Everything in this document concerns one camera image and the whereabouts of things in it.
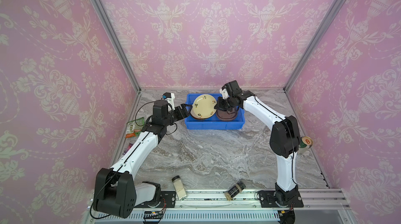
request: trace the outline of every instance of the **plate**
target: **plate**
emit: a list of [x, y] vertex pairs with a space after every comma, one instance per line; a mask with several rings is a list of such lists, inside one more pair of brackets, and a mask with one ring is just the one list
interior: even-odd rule
[[194, 118], [194, 119], [196, 119], [196, 120], [198, 120], [198, 121], [201, 121], [201, 120], [205, 120], [204, 118], [199, 118], [199, 116], [197, 116], [195, 113], [194, 113], [194, 111], [193, 110], [191, 110], [191, 116], [192, 116], [192, 118]]
[[216, 112], [216, 99], [210, 94], [198, 96], [192, 104], [194, 118], [210, 118]]

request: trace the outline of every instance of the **marble table surface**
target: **marble table surface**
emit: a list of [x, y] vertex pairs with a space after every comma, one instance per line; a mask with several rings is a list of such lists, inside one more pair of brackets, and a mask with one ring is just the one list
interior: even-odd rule
[[[142, 90], [139, 106], [160, 99], [165, 92], [175, 93], [175, 106], [185, 103], [188, 93], [218, 93], [217, 90]], [[253, 90], [260, 100], [274, 110], [293, 115], [282, 89]], [[152, 114], [152, 103], [145, 105], [138, 118]], [[171, 179], [179, 175], [186, 188], [230, 188], [242, 179], [247, 188], [274, 188], [277, 180], [276, 156], [269, 146], [271, 131], [258, 118], [245, 112], [241, 130], [188, 130], [184, 121], [166, 135], [148, 155], [134, 181], [160, 183], [173, 189]], [[172, 132], [175, 126], [169, 126]], [[299, 188], [326, 187], [311, 151], [296, 161]]]

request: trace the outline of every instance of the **vent grille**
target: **vent grille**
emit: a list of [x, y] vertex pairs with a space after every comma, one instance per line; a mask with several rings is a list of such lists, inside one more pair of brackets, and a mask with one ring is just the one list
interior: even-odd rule
[[[118, 221], [143, 221], [143, 217], [148, 217], [148, 214], [143, 214], [143, 211], [132, 211], [126, 219], [116, 216], [109, 216], [104, 219], [96, 220], [97, 223], [114, 223]], [[163, 217], [163, 222], [176, 221], [279, 221], [280, 218], [276, 210], [211, 210], [211, 211], [196, 211], [196, 210], [167, 210]]]

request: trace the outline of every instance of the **floral pattern wallpaper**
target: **floral pattern wallpaper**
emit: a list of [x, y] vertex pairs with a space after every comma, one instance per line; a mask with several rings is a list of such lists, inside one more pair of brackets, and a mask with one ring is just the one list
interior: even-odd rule
[[333, 0], [102, 0], [142, 88], [283, 87]]
[[401, 217], [401, 0], [346, 0], [290, 98], [360, 224]]
[[0, 223], [81, 223], [135, 91], [89, 0], [0, 0]]

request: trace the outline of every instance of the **purple package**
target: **purple package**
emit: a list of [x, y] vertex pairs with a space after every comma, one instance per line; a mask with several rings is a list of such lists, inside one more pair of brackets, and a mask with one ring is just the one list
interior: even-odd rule
[[127, 149], [125, 149], [122, 156], [124, 156], [132, 146], [133, 146], [132, 143], [128, 144]]

